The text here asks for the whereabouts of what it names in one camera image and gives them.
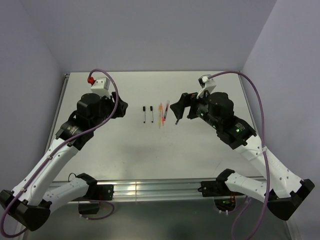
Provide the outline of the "red pen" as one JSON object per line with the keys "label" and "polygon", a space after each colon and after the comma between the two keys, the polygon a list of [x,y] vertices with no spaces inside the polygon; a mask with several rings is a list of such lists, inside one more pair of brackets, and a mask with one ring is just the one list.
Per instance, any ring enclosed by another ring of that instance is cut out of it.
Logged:
{"label": "red pen", "polygon": [[165,104],[165,109],[164,109],[164,115],[163,115],[163,120],[166,121],[167,119],[167,114],[168,114],[168,110],[170,107],[170,101],[168,100]]}

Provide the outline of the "yellow pen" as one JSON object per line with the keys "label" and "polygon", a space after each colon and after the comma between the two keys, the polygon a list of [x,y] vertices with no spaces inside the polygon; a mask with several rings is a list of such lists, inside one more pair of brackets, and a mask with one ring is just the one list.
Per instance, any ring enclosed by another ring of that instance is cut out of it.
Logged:
{"label": "yellow pen", "polygon": [[163,124],[163,105],[162,103],[158,106],[158,128],[160,129]]}

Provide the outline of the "orange pen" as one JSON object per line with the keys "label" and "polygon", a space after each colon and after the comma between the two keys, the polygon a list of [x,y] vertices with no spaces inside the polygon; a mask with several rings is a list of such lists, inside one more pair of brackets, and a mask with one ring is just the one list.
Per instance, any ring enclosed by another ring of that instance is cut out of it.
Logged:
{"label": "orange pen", "polygon": [[165,125],[165,121],[164,121],[164,110],[163,110],[163,104],[162,103],[159,105],[159,112],[160,112],[161,125],[164,126]]}

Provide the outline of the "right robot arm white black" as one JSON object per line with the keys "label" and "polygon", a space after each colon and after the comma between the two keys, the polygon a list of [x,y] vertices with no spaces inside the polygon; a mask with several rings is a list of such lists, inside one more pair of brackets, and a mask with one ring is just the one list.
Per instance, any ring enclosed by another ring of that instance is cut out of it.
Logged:
{"label": "right robot arm white black", "polygon": [[270,150],[262,145],[256,131],[245,120],[235,116],[234,103],[225,92],[183,93],[178,102],[170,105],[180,120],[185,108],[188,119],[200,118],[216,130],[217,137],[239,153],[267,180],[270,186],[225,169],[213,183],[203,181],[198,189],[204,197],[235,192],[267,202],[267,208],[277,218],[287,221],[314,189],[310,179],[301,179],[290,171]]}

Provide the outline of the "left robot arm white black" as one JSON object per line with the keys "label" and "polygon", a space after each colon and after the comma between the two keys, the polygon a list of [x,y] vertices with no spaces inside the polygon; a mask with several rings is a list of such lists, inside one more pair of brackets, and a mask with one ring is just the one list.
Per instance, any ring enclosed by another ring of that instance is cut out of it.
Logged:
{"label": "left robot arm white black", "polygon": [[68,202],[95,198],[97,180],[86,173],[54,190],[49,190],[49,186],[69,160],[94,137],[94,131],[110,119],[124,117],[127,107],[116,91],[110,97],[96,93],[82,95],[76,110],[61,125],[34,169],[12,190],[1,191],[4,215],[10,215],[27,230],[36,231],[55,210]]}

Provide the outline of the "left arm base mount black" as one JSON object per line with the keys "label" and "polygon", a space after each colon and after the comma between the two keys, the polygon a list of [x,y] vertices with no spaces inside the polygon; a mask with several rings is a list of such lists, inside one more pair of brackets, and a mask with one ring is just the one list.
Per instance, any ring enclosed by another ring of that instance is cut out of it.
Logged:
{"label": "left arm base mount black", "polygon": [[[88,191],[83,197],[77,198],[78,213],[89,220],[102,220],[111,216],[115,211],[115,206],[111,203],[113,199],[114,186],[112,184],[98,184]],[[93,217],[97,215],[100,210],[110,211],[105,216]]]}

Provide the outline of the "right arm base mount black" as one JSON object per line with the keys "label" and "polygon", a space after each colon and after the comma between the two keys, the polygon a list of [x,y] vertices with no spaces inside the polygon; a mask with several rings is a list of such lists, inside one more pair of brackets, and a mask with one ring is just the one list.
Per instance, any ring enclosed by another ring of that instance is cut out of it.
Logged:
{"label": "right arm base mount black", "polygon": [[224,183],[216,180],[202,181],[197,189],[202,197],[213,197],[218,211],[230,212],[236,208],[236,193],[230,191]]}

